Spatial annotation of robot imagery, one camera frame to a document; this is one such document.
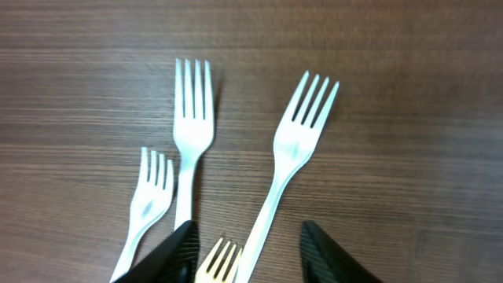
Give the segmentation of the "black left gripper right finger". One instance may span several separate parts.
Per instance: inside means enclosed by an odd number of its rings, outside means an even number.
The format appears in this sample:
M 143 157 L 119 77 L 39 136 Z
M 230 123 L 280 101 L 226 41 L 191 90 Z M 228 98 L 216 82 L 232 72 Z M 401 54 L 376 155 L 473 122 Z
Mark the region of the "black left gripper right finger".
M 304 283 L 382 283 L 314 221 L 303 222 L 299 249 Z

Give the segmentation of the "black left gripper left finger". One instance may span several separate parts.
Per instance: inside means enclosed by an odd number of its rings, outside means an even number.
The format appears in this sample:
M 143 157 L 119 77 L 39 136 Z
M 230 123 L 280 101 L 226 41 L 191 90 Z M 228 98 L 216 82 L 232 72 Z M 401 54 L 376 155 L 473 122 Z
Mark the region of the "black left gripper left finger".
M 197 222 L 184 222 L 115 283 L 193 283 L 200 236 Z

